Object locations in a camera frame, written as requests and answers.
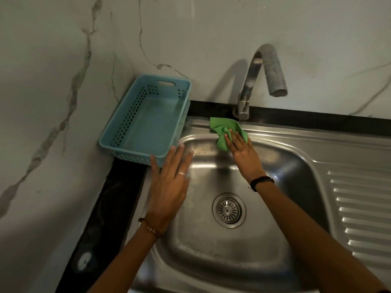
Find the basket handle hole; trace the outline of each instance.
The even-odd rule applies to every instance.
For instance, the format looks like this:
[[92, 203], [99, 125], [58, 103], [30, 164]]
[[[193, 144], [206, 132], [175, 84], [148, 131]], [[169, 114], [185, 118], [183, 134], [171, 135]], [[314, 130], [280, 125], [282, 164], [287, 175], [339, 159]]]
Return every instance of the basket handle hole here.
[[174, 82], [171, 82], [171, 81], [161, 81], [161, 80], [158, 80], [158, 83], [161, 84], [161, 85], [164, 85], [164, 86], [175, 86], [176, 84]]

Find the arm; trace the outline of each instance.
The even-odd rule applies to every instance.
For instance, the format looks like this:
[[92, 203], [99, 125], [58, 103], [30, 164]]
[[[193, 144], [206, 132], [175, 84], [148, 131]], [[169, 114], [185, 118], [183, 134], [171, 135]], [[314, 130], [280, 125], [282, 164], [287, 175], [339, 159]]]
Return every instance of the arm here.
[[[266, 176], [251, 140], [247, 144], [239, 133], [231, 135], [232, 142], [225, 134], [227, 146], [247, 182]], [[272, 182], [258, 183], [256, 189], [296, 255], [316, 277], [321, 292], [376, 293], [385, 289], [350, 251]]]
[[183, 151], [183, 145], [179, 146], [176, 153], [175, 148], [172, 147], [161, 173], [155, 157], [151, 156], [152, 185], [145, 221], [91, 287], [89, 293], [128, 292], [138, 269], [158, 240], [157, 236], [147, 230], [147, 224], [163, 234], [186, 198], [189, 181], [185, 178], [185, 174], [192, 161], [193, 152], [184, 158], [179, 167]]

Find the black bracelet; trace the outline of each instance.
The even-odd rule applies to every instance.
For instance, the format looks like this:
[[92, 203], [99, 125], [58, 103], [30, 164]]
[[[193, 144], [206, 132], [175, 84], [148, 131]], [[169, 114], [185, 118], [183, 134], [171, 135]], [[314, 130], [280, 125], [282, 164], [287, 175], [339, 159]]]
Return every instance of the black bracelet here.
[[267, 182], [267, 181], [270, 181], [270, 182], [274, 183], [274, 180], [271, 177], [263, 176], [263, 177], [259, 177], [259, 178], [256, 178], [256, 179], [252, 180], [251, 183], [250, 183], [250, 186], [251, 186], [252, 190], [257, 192], [257, 190], [255, 189], [257, 184], [261, 183], [261, 182]]

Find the left hand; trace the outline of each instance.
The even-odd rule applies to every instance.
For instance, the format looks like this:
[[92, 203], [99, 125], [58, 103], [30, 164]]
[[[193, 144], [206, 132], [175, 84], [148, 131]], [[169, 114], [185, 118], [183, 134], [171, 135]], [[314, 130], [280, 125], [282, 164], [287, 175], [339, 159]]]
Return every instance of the left hand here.
[[186, 155], [179, 167], [184, 149], [184, 145], [181, 144], [175, 153], [175, 147], [171, 147], [161, 173], [159, 173], [156, 158], [153, 155], [150, 156], [152, 185], [145, 220], [160, 233], [167, 230], [186, 198], [189, 180], [185, 175], [192, 161], [193, 151]]

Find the stainless steel sink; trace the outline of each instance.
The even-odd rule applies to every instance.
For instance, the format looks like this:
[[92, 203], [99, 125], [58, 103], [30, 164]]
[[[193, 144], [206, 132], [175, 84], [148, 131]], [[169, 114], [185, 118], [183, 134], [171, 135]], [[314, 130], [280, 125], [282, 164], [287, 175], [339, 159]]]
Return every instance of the stainless steel sink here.
[[[391, 208], [379, 201], [391, 202], [391, 141], [249, 124], [243, 128], [278, 187], [384, 282], [390, 281], [384, 278], [391, 268], [391, 241], [387, 246], [375, 238], [391, 239], [386, 223]], [[216, 140], [208, 121], [188, 118], [181, 138], [186, 150], [194, 150], [187, 198], [144, 261], [133, 289], [309, 290], [311, 276], [265, 203], [241, 177], [231, 153], [217, 150]], [[128, 238], [147, 208], [149, 185], [148, 173]]]

